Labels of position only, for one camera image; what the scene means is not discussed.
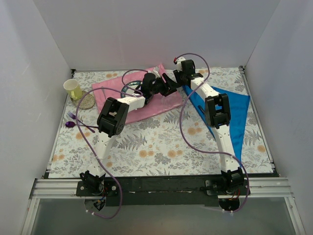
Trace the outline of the gold spoon teal handle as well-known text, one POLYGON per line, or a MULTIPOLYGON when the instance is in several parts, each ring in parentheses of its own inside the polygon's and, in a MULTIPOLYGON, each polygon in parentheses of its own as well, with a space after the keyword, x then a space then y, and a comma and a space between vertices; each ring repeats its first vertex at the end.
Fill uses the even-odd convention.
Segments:
POLYGON ((203 107, 202 106, 198 106, 198 108, 199 108, 199 110, 204 114, 205 113, 205 111, 204 111, 204 109, 203 109, 203 107))

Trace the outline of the blue cloth napkin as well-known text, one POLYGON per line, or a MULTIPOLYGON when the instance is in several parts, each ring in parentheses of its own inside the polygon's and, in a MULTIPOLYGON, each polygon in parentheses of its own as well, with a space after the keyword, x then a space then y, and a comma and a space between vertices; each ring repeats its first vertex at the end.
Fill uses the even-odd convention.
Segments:
MULTIPOLYGON (((229 99, 229 105, 230 105, 230 114, 231 114, 231 120, 230 120, 230 138, 233 145, 233 149, 235 152, 235 156, 237 159, 241 160, 241 154, 242 154, 242 147, 243 147, 243 140, 244 140, 244 134, 245 134, 245 127, 246 127, 246 118, 247 118, 247 111, 249 107, 250 102, 250 96, 248 95, 242 95, 233 93, 227 90, 223 90, 217 87, 212 88, 221 93, 221 94, 227 94, 229 99)), ((183 90, 185 91, 185 94, 188 96, 191 93, 191 89, 188 86, 183 86, 183 90)), ((207 126, 208 130, 210 131, 211 135, 213 135, 211 127, 209 127, 206 124, 205 121, 205 115, 199 110, 198 106, 202 106, 204 109, 204 101, 202 98, 197 94, 194 93, 190 97, 190 101, 193 104, 194 108, 202 118, 204 124, 207 126)))

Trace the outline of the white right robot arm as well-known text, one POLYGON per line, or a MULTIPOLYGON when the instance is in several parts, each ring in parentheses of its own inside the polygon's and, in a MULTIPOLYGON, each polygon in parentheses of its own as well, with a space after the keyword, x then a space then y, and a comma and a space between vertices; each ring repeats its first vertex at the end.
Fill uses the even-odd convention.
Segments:
POLYGON ((177 83, 191 89, 188 97, 197 94, 204 101, 205 121, 211 128, 221 159, 222 179, 216 190, 234 194, 244 184, 244 175, 235 157, 230 137, 229 98, 227 94, 221 94, 208 85, 208 77, 204 78, 200 73, 196 73, 193 60, 181 56, 174 59, 174 64, 177 66, 174 70, 177 83))

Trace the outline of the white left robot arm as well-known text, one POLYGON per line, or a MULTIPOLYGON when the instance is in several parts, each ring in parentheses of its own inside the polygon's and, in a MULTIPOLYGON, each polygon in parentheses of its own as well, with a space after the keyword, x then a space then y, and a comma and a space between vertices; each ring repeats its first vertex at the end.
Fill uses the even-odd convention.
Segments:
POLYGON ((154 95, 169 96, 181 86, 179 80, 173 81, 165 73, 157 77, 156 72, 147 72, 132 94, 125 94, 125 97, 120 99, 106 99, 97 119, 98 143, 96 148, 91 150, 95 161, 86 172, 80 174, 84 187, 92 195, 98 196, 105 189, 103 176, 108 171, 104 169, 101 161, 110 153, 115 137, 124 129, 128 113, 147 106, 154 95))

